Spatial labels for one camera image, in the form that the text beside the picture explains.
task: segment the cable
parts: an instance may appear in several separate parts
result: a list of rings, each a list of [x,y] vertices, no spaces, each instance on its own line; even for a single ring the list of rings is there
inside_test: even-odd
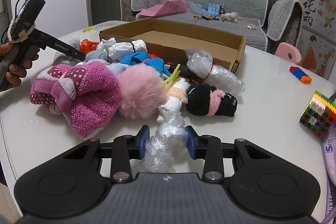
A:
[[[5,35],[5,33],[8,31],[8,28],[9,28],[9,26],[6,28],[6,30],[3,32],[2,36],[1,36],[1,44],[6,44],[6,42],[7,42],[7,39],[5,40],[5,42],[3,42],[2,39],[3,39],[3,36]]]
[[[18,5],[18,3],[19,3],[19,1],[20,0],[17,0],[17,2],[16,2],[16,4],[15,4],[15,17],[17,17],[17,5]]]
[[[20,1],[20,0],[17,0],[17,2],[16,2],[16,4],[15,4],[15,17],[14,17],[14,18],[17,17],[17,5],[18,5],[19,1]],[[1,40],[0,40],[1,44],[6,44],[6,42],[8,41],[7,38],[6,38],[5,41],[3,41],[3,37],[4,37],[5,33],[8,31],[8,28],[9,28],[9,26],[8,26],[8,27],[6,28],[6,30],[2,33]]]

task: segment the pink chair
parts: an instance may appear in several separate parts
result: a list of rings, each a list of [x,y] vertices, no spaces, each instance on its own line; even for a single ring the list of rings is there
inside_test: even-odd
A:
[[[298,64],[301,61],[301,54],[297,48],[286,42],[279,44],[275,56],[281,57],[289,62]]]

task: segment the lanyard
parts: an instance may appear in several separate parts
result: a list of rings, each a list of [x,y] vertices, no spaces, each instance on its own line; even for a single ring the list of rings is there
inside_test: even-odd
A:
[[[332,224],[336,217],[336,129],[330,126],[326,138],[321,141],[323,160],[327,172],[327,206],[321,224]]]

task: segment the table surface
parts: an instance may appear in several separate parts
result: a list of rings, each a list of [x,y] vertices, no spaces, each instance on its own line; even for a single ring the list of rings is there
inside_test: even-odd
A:
[[[79,36],[81,40],[98,41],[100,30],[120,23],[104,22],[98,24],[95,31],[83,33],[80,30],[60,39],[66,42],[72,36]],[[63,116],[47,114],[43,107],[30,103],[31,83],[41,70],[51,66],[54,53],[50,48],[41,51],[21,86],[0,94],[3,135],[0,159],[11,193],[16,180],[25,172],[82,142]],[[312,83],[304,85],[289,72],[291,65],[274,55],[246,47],[237,72],[246,90],[237,97],[235,117],[196,117],[185,108],[182,115],[185,124],[192,125],[199,135],[215,135],[222,142],[245,138],[313,174],[320,184],[321,195],[312,216],[320,222],[326,207],[326,172],[321,146],[299,124],[299,119],[315,90],[331,96],[336,87],[311,72],[308,74]],[[110,142],[120,135],[135,135],[143,124],[150,126],[151,135],[158,126],[156,117],[127,120],[116,114],[97,138]],[[191,160],[186,154],[175,169],[201,174],[203,164],[203,160]],[[224,169],[226,176],[233,174],[231,160],[224,160]],[[103,160],[101,173],[109,176],[109,160]]]

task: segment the bubble wrap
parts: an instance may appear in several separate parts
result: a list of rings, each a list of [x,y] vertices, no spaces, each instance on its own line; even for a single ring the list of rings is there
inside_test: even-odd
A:
[[[188,58],[187,67],[199,78],[205,79],[212,67],[212,56],[210,53],[196,48],[186,48]]]
[[[217,89],[232,95],[241,94],[245,90],[244,82],[235,76],[231,71],[219,65],[214,65],[209,76],[203,81]]]
[[[222,66],[212,65],[210,53],[195,48],[186,48],[184,51],[188,58],[187,67],[199,78],[205,79],[203,83],[232,95],[244,92],[244,82]]]
[[[143,170],[154,173],[174,172],[173,157],[186,152],[188,133],[181,112],[167,111],[163,123],[146,143],[145,156],[140,163]]]

